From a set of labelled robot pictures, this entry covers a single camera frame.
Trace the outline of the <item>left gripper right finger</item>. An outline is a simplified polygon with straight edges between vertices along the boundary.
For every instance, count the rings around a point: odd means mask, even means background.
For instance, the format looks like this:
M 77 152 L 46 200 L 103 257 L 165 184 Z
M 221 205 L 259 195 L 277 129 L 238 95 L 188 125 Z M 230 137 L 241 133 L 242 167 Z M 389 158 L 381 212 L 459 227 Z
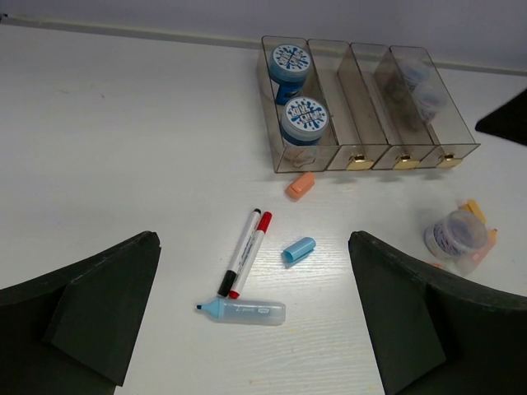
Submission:
M 386 394 L 524 394 L 526 298 L 464 279 L 365 231 L 348 241 Z

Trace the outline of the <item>blue highlighter cap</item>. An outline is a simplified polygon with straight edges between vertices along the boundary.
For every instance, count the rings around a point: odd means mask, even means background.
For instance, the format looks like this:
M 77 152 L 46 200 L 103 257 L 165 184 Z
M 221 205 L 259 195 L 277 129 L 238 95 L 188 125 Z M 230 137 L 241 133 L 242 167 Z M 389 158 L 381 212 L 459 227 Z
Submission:
M 315 249 L 316 242 L 311 237 L 304 237 L 282 251 L 282 258 L 286 265 L 293 266 L 309 256 Z

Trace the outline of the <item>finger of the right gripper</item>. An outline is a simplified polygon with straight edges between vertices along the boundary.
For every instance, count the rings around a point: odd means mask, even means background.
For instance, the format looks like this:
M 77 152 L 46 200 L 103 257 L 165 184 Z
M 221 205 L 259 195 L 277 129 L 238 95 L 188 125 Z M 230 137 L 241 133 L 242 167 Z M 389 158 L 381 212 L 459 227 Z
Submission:
M 500 108 L 478 120 L 475 130 L 525 145 L 527 142 L 527 92 L 522 91 Z

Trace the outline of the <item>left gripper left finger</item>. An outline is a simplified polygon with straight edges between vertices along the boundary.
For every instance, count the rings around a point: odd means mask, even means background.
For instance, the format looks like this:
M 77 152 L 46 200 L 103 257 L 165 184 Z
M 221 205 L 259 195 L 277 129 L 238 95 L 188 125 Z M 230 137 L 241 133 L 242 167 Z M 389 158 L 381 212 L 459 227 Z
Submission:
M 161 241 L 144 231 L 1 291 L 3 394 L 112 394 L 123 386 Z

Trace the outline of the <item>black cap whiteboard marker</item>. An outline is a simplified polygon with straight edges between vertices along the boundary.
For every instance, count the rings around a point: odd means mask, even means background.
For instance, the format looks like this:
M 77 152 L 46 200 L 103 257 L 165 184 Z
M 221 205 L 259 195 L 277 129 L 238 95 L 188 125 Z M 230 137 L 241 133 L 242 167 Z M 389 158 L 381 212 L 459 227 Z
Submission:
M 245 222 L 244 228 L 236 244 L 234 253 L 231 256 L 231 260 L 226 269 L 226 273 L 222 279 L 222 283 L 219 286 L 217 295 L 226 298 L 235 282 L 242 259 L 244 257 L 245 250 L 250 243 L 251 237 L 255 232 L 256 226 L 259 223 L 259 219 L 262 212 L 259 208 L 255 208 Z

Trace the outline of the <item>blue highlighter pen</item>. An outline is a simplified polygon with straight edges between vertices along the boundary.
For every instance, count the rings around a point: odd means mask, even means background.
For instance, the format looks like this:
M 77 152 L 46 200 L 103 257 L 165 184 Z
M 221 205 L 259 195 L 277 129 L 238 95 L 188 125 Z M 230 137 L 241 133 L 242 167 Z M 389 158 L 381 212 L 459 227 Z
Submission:
M 278 302 L 215 298 L 196 310 L 218 323 L 279 326 L 286 320 L 286 305 Z

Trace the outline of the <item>red cap whiteboard marker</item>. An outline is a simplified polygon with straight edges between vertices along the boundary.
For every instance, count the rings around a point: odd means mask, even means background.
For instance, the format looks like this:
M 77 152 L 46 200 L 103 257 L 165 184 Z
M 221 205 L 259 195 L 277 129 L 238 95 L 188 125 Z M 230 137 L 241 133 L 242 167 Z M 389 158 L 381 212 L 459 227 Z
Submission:
M 250 274 L 250 270 L 261 247 L 261 244 L 264 241 L 264 236 L 266 235 L 267 229 L 271 223 L 272 218 L 273 214 L 270 211 L 265 211 L 261 216 L 259 224 L 252 237 L 249 252 L 246 254 L 245 259 L 242 261 L 241 269 L 239 270 L 235 282 L 231 287 L 231 290 L 229 291 L 228 297 L 230 299 L 236 300 L 240 297 L 246 280 Z

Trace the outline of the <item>clear drawer bin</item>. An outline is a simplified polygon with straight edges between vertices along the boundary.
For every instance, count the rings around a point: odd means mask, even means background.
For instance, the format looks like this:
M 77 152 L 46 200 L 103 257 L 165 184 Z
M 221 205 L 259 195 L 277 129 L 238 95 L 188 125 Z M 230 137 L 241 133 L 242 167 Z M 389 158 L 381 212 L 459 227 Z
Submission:
M 307 44 L 338 144 L 329 169 L 373 170 L 389 143 L 351 45 L 327 39 Z
M 388 143 L 376 170 L 414 170 L 434 148 L 398 64 L 383 44 L 352 43 L 362 79 Z
M 430 54 L 422 47 L 389 47 L 434 148 L 422 168 L 449 170 L 479 147 L 463 120 Z
M 274 171 L 326 171 L 339 144 L 307 41 L 263 36 L 257 78 Z

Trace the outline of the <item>clear highlighter orange tip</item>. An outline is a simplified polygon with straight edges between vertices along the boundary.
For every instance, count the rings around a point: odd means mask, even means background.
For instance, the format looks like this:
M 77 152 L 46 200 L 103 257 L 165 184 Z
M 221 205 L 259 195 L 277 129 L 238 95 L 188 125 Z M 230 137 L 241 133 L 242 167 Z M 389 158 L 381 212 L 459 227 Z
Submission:
M 447 268 L 445 267 L 445 265 L 443 263 L 432 263 L 432 262 L 427 262 L 428 265 L 432 266 L 432 267 L 436 267 L 438 269 L 441 269 L 443 271 L 447 271 Z

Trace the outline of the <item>yellow highlighter cap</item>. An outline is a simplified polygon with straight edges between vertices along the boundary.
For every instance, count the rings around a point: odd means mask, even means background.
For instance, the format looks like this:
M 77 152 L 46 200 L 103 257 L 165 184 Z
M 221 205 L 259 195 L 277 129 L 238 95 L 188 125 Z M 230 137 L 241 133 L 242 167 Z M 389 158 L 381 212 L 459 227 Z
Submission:
M 483 224 L 487 223 L 487 219 L 483 214 L 480 206 L 474 199 L 468 199 L 466 202 L 463 202 L 459 209 L 469 211 L 474 214 Z

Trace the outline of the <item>clear jar of rubber bands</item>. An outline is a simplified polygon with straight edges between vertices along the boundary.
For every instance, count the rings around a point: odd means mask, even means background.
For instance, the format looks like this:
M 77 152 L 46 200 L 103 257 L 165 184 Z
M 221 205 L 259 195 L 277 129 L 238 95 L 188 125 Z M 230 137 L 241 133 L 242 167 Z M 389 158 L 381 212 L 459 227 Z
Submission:
M 430 68 L 420 60 L 400 60 L 399 68 L 410 92 L 413 92 L 418 85 L 430 78 Z

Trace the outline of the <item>orange highlighter cap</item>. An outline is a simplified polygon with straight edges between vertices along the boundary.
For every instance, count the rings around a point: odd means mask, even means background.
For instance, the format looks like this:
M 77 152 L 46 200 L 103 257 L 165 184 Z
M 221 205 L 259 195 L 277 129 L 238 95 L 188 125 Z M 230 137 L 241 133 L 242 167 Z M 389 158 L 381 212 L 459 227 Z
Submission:
M 291 182 L 286 190 L 286 195 L 293 201 L 298 201 L 303 198 L 315 185 L 315 175 L 311 172 L 306 172 L 297 177 Z

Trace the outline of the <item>blue slime jar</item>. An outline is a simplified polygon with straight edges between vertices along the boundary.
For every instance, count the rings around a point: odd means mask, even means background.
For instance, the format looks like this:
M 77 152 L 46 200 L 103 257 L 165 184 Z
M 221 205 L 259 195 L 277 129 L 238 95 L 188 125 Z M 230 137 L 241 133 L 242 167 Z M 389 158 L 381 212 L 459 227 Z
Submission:
M 269 76 L 278 84 L 275 103 L 285 105 L 298 96 L 310 74 L 311 58 L 294 44 L 280 44 L 273 49 L 269 60 Z
M 283 109 L 282 138 L 293 146 L 315 146 L 329 126 L 329 113 L 317 100 L 298 96 Z

